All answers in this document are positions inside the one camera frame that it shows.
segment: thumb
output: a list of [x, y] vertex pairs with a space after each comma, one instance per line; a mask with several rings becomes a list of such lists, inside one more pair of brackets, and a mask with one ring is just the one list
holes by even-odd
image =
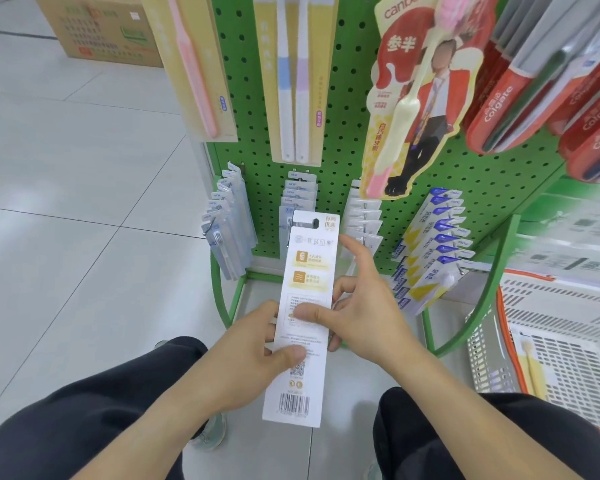
[[329, 330], [333, 330], [335, 325], [336, 312], [330, 308], [316, 305], [315, 303], [300, 303], [294, 309], [295, 318], [300, 318], [305, 322], [318, 323], [327, 327]]
[[271, 380], [301, 363], [304, 357], [306, 357], [306, 350], [302, 345], [289, 345], [273, 352], [266, 358], [272, 375]]

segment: white plastic basket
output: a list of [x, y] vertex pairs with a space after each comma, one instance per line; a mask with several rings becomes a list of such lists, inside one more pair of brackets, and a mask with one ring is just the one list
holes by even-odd
[[552, 371], [547, 401], [600, 428], [600, 289], [507, 271], [496, 303], [469, 339], [478, 392], [526, 392], [508, 325]]

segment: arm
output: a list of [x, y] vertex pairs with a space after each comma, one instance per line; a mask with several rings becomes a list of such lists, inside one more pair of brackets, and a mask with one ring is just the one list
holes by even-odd
[[157, 480], [211, 416], [241, 408], [259, 396], [280, 373], [304, 360], [304, 347], [271, 353], [278, 312], [267, 301], [238, 320], [142, 417], [124, 430], [73, 480]]
[[[368, 249], [348, 236], [340, 241], [355, 255], [359, 275], [336, 281], [334, 310], [304, 303], [296, 307], [297, 318], [333, 330], [330, 349], [344, 340], [387, 371], [420, 407], [468, 480], [580, 478], [458, 382], [412, 334]], [[338, 301], [344, 292], [352, 295]]]

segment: pink toothbrush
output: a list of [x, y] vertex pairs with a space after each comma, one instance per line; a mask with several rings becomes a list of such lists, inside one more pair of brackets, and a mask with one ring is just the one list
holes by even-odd
[[202, 118], [202, 124], [205, 127], [209, 138], [214, 139], [218, 136], [218, 126], [216, 124], [216, 117], [214, 115], [211, 101], [209, 101], [209, 95], [207, 93], [207, 87], [205, 80], [200, 72], [200, 64], [198, 63], [198, 57], [196, 51], [193, 48], [193, 43], [184, 28], [184, 23], [180, 15], [177, 0], [167, 0], [169, 3], [169, 9], [171, 10], [171, 17], [173, 18], [173, 24], [176, 29], [176, 43], [178, 44], [178, 50], [182, 57], [182, 63], [184, 64], [184, 70], [187, 72], [187, 78], [193, 97], [196, 99], [198, 106], [198, 112]]
[[453, 33], [456, 25], [462, 20], [470, 2], [471, 0], [438, 0], [434, 14], [436, 25], [432, 28], [433, 33], [429, 37], [427, 49], [413, 78], [409, 94], [398, 101], [393, 110], [393, 120], [389, 133], [376, 160], [374, 174], [367, 186], [366, 194], [368, 198], [380, 198], [384, 195], [384, 188], [387, 180], [389, 180], [393, 164], [400, 158], [404, 140], [407, 138], [409, 130], [420, 111], [418, 92], [422, 87], [424, 76], [431, 71], [433, 53], [444, 37]]

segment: pink bristles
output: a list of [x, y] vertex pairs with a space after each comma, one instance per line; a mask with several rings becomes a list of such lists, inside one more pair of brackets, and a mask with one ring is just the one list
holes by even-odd
[[436, 6], [436, 26], [446, 32], [451, 32], [462, 17], [471, 0], [438, 0]]

